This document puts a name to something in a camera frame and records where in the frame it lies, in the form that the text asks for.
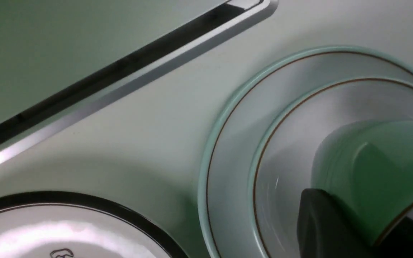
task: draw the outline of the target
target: white countertop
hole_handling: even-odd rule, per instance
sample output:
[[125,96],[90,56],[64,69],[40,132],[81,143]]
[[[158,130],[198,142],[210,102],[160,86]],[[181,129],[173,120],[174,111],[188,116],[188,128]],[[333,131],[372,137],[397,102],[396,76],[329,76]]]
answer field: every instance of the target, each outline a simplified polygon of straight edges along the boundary
[[269,19],[0,165],[0,196],[100,194],[206,257],[195,187],[216,115],[267,64],[325,44],[366,46],[413,66],[413,1],[280,0]]

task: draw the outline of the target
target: printed logo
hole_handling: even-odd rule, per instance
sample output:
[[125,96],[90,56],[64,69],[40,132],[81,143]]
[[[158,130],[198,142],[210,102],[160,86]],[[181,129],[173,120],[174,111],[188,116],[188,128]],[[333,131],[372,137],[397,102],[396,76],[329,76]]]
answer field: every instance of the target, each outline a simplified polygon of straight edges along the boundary
[[54,250],[51,252],[51,258],[72,258],[74,254],[68,248]]

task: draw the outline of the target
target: white plate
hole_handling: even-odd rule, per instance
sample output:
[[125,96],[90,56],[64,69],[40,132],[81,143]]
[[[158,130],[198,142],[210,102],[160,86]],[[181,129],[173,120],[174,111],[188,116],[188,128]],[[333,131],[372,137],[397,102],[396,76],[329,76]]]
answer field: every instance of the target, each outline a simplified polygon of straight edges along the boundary
[[413,83],[413,71],[369,49],[310,49],[266,67],[242,85],[220,113],[200,168],[200,225],[213,258],[258,258],[265,251],[248,214],[251,160],[274,118],[292,101],[330,82],[389,77]]
[[187,258],[165,232],[112,201],[69,192],[0,198],[0,258]]
[[269,257],[299,257],[300,194],[310,188],[315,152],[342,126],[367,120],[413,120],[413,85],[385,78],[333,83],[294,101],[262,138],[248,197]]

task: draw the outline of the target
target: table surface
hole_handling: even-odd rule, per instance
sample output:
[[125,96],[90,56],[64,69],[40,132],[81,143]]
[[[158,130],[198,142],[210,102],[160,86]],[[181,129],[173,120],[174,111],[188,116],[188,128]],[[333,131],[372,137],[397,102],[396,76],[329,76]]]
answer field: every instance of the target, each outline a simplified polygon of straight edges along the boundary
[[226,0],[0,0],[0,122]]
[[58,185],[102,194],[207,257],[196,185],[216,116],[267,64],[325,44],[370,47],[413,66],[413,1],[280,1],[269,19],[0,165],[0,196]]

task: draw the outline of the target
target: mint green rim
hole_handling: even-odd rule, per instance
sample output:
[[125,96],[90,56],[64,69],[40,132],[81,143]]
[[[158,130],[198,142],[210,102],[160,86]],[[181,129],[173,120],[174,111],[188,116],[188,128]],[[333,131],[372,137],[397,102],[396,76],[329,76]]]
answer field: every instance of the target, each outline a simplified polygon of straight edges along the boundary
[[[306,49],[303,51],[296,52],[295,54],[291,54],[287,57],[284,57],[273,64],[265,67],[256,75],[254,75],[250,80],[246,83],[241,85],[228,99],[226,104],[224,105],[223,110],[219,113],[219,116],[216,119],[216,122],[213,125],[213,128],[210,132],[208,140],[205,144],[205,149],[203,152],[202,160],[200,163],[200,171],[199,171],[199,181],[198,181],[198,191],[197,191],[197,208],[199,213],[200,219],[200,227],[202,230],[202,235],[206,243],[206,247],[210,256],[212,258],[221,258],[216,248],[215,242],[213,240],[213,233],[210,230],[210,222],[208,216],[208,209],[207,209],[207,184],[208,184],[208,172],[209,172],[209,165],[211,161],[211,157],[213,154],[214,147],[216,145],[216,140],[218,139],[221,130],[224,124],[227,122],[228,117],[231,115],[234,108],[237,104],[244,98],[244,96],[254,88],[261,80],[265,77],[270,75],[271,73],[275,72],[276,70],[280,69],[280,67],[287,65],[291,62],[299,60],[301,58],[309,57],[315,54],[323,54],[328,52],[351,52],[351,53],[358,53],[358,54],[365,54],[375,58],[382,59],[387,62],[391,62],[403,70],[407,71],[408,73],[413,75],[413,69],[407,67],[401,61],[395,59],[394,57],[390,57],[387,54],[383,54],[381,52],[375,51],[373,49],[368,49],[359,46],[321,46],[312,49]],[[253,219],[251,220],[254,224],[253,230],[257,230],[257,226],[254,220],[254,212],[252,213]],[[259,238],[258,244],[260,248],[263,248],[263,244],[261,239]]]

